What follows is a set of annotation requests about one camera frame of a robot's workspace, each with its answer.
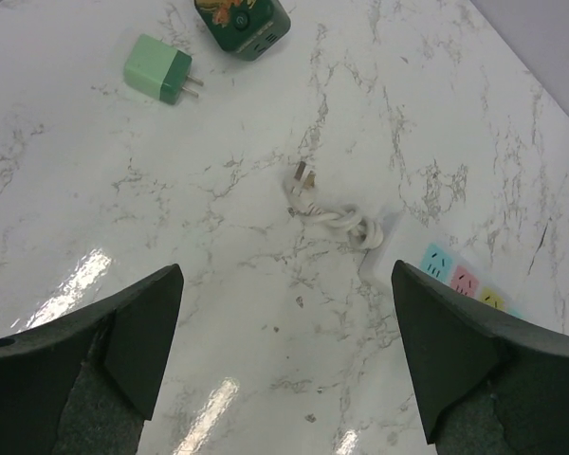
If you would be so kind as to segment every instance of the white marble surface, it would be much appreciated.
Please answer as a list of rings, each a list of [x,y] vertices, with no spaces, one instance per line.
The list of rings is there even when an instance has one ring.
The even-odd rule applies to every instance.
[[[440,225],[569,333],[569,118],[467,0],[284,6],[290,34],[245,64],[191,0],[2,1],[0,336],[179,263],[140,454],[432,453],[393,303],[282,177],[304,157],[325,201]],[[200,100],[125,86],[128,28],[191,53]]]

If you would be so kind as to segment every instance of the charger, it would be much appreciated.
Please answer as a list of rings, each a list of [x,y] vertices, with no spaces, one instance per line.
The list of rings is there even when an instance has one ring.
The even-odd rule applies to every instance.
[[[175,104],[181,91],[198,98],[197,92],[184,85],[186,81],[204,85],[190,76],[191,67],[188,54],[142,34],[124,65],[124,81],[155,100]]]

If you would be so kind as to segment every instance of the white power cord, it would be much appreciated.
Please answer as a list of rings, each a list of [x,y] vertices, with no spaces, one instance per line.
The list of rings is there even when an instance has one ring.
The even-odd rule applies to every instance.
[[[310,172],[305,180],[305,163],[302,161],[294,175],[284,180],[284,191],[291,208],[307,225],[325,225],[336,233],[347,233],[352,247],[374,249],[383,242],[383,230],[374,219],[360,213],[358,206],[345,205],[333,209],[322,209],[316,205],[317,190],[314,186],[316,174]]]

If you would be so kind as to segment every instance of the white power strip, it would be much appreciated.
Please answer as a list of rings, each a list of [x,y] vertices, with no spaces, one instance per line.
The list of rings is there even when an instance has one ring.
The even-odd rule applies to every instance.
[[[402,260],[461,294],[508,311],[511,300],[506,293],[486,273],[452,251],[436,229],[424,227],[410,214],[399,212],[385,218],[382,230],[383,243],[369,251],[360,266],[358,274],[362,280],[392,294],[392,271],[395,262]]]
[[[422,226],[405,212],[392,213],[383,225],[360,213],[358,206],[323,208],[316,202],[316,174],[306,172],[302,161],[294,174],[284,180],[284,192],[291,208],[304,223],[324,225],[347,233],[358,249],[369,249],[358,274],[381,292],[392,294],[391,277],[395,262],[414,265],[457,292],[493,308],[519,316],[506,293],[459,254],[452,251],[442,233]]]

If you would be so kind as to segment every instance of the black plastic part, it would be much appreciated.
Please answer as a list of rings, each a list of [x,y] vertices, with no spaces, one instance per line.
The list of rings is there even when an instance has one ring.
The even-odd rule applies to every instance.
[[[0,454],[134,454],[156,404],[182,290],[172,265],[1,338]]]
[[[392,284],[424,432],[439,454],[569,455],[568,336],[400,261]]]

